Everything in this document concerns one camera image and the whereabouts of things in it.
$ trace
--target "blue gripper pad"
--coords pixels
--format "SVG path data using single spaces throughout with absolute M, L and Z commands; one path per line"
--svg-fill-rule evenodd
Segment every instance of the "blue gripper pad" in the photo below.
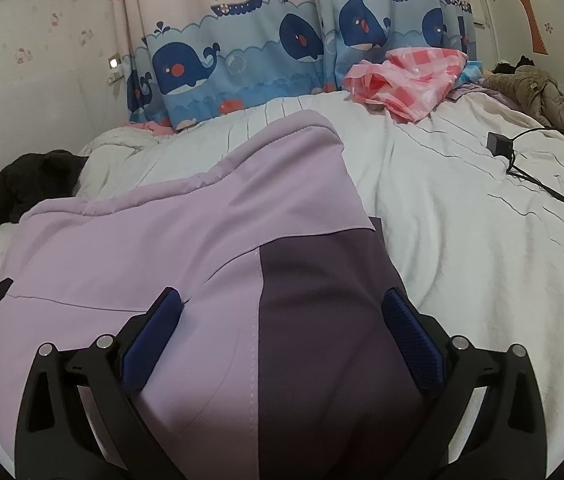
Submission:
M 415 385 L 437 395 L 444 388 L 444 359 L 398 290 L 390 288 L 382 301 L 382 315 Z
M 133 341 L 122 360 L 122 389 L 126 395 L 136 394 L 146 386 L 175 332 L 182 310 L 184 304 L 178 291 L 171 290 Z

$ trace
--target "red cheek spot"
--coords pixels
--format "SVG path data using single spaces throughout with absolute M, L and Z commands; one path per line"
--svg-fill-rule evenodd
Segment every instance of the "red cheek spot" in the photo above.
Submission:
M 182 65 L 181 63 L 175 63 L 171 67 L 171 75 L 175 77 L 180 77 L 183 73 L 184 73 L 184 65 Z

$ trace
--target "blue whale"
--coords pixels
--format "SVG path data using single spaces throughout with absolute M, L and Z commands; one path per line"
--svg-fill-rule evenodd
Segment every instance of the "blue whale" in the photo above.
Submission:
M 280 41 L 286 53 L 297 61 L 315 61 L 324 54 L 324 44 L 315 29 L 296 14 L 284 16 Z
M 159 90 L 164 95 L 180 94 L 200 86 L 211 76 L 217 66 L 220 45 L 204 49 L 204 57 L 213 56 L 213 63 L 204 66 L 193 48 L 186 43 L 169 43 L 153 56 L 153 68 L 158 79 Z
M 130 72 L 130 77 L 126 83 L 126 101 L 130 113 L 145 108 L 153 101 L 151 79 L 153 79 L 151 72 L 146 72 L 146 75 L 140 78 L 138 78 L 137 70 Z
M 348 0 L 339 12 L 339 31 L 347 46 L 369 50 L 384 46 L 386 33 L 363 0 Z
M 429 10 L 422 20 L 422 35 L 428 46 L 442 46 L 442 39 L 446 32 L 442 9 Z

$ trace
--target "purple garment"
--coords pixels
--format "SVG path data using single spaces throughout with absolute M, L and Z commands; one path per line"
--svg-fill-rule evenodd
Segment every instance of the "purple garment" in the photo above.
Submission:
M 520 108 L 520 106 L 515 101 L 511 101 L 511 99 L 506 97 L 504 94 L 496 90 L 483 88 L 482 86 L 473 83 L 467 83 L 465 85 L 460 86 L 459 88 L 456 88 L 455 90 L 451 90 L 447 94 L 446 98 L 449 99 L 450 101 L 456 102 L 463 95 L 472 92 L 480 92 L 482 94 L 486 94 L 488 96 L 493 97 L 496 101 L 499 101 L 503 105 L 508 106 L 509 108 L 511 108 L 511 110 L 514 110 L 516 112 L 522 111 L 522 108 Z
M 359 471 L 350 468 L 359 463 L 388 467 L 426 402 L 383 327 L 383 292 L 401 282 L 342 150 L 326 119 L 299 112 L 207 173 L 103 202 L 50 200 L 27 213 L 0 270 L 0 280 L 14 280 L 0 303 L 6 452 L 14 454 L 19 403 L 40 345 L 89 346 L 173 286 L 186 306 L 135 402 L 189 480 L 272 480 L 282 460 L 310 478 L 354 478 Z M 344 232 L 350 235 L 336 236 Z M 281 243 L 291 239 L 299 243 Z M 367 253 L 376 256 L 367 261 Z M 334 266 L 350 268 L 350 280 L 338 278 Z M 336 286 L 337 301 L 329 301 Z M 280 312 L 289 313 L 281 323 Z M 308 348 L 320 330 L 323 343 L 309 354 L 282 354 L 297 349 L 302 330 Z M 267 408 L 260 418 L 261 406 L 282 401 L 284 411 Z M 309 405 L 315 410 L 296 416 Z M 291 423 L 303 440 L 287 431 Z M 267 442 L 284 456 L 271 454 Z

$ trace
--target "whale print curtain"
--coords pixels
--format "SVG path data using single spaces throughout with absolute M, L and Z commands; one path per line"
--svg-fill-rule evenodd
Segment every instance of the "whale print curtain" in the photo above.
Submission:
M 324 90 L 315 0 L 113 0 L 130 119 L 182 129 Z
M 475 59 L 468 0 L 111 0 L 132 122 L 181 130 L 341 87 L 354 63 L 444 46 Z
M 476 59 L 469 0 L 316 0 L 323 23 L 327 84 L 340 88 L 361 60 L 381 63 L 388 50 L 434 46 Z

